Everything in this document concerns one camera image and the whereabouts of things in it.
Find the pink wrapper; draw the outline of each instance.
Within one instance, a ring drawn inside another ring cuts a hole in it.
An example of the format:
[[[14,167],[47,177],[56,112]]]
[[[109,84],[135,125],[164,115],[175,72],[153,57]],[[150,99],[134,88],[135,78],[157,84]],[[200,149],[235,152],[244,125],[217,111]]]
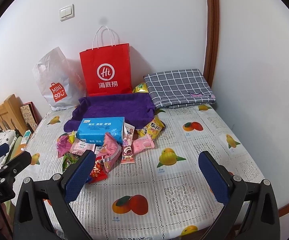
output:
[[[124,123],[123,128],[124,128],[123,153],[122,153],[123,157],[121,159],[121,164],[135,163],[131,147],[135,127],[128,123]]]
[[[76,138],[69,152],[81,156],[86,150],[92,150],[94,152],[95,147],[96,145],[94,143],[83,142]]]
[[[121,154],[121,146],[109,132],[105,133],[104,145],[99,150],[96,160],[102,160],[105,172],[108,173]]]
[[[68,141],[69,135],[62,135],[57,141],[57,150],[58,150],[58,158],[64,156],[65,153],[68,153],[72,143]]]
[[[147,133],[145,136],[140,137],[132,142],[133,154],[142,152],[145,149],[154,148],[154,142],[152,141],[150,135]]]

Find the miniso bag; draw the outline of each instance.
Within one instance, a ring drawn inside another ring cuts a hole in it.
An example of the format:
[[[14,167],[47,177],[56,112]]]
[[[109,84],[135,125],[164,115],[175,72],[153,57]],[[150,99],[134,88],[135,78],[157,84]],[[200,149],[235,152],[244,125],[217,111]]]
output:
[[[33,68],[35,81],[53,111],[79,105],[86,96],[83,80],[59,47],[47,53]]]

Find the wooden bed frame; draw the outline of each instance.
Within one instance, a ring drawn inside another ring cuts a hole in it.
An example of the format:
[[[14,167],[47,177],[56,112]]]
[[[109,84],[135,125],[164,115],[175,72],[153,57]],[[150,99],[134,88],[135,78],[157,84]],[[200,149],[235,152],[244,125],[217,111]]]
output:
[[[17,129],[23,136],[28,130],[20,111],[20,102],[15,94],[9,96],[0,105],[0,130]]]

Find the light switch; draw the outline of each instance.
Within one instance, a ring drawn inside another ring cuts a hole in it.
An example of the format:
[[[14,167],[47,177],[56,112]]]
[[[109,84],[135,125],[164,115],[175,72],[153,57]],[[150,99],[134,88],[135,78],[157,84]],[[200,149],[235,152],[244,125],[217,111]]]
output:
[[[71,15],[71,7],[66,8],[66,16]]]
[[[69,5],[59,9],[59,18],[61,21],[73,18],[75,16],[74,5]]]
[[[64,18],[66,16],[66,9],[60,10],[60,19]]]

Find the checkered cloth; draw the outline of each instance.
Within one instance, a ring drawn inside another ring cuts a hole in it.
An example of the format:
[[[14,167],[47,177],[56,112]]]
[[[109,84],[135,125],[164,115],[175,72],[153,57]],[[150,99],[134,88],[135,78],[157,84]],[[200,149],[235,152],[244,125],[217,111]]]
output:
[[[157,108],[213,104],[215,96],[198,69],[164,71],[144,76]]]

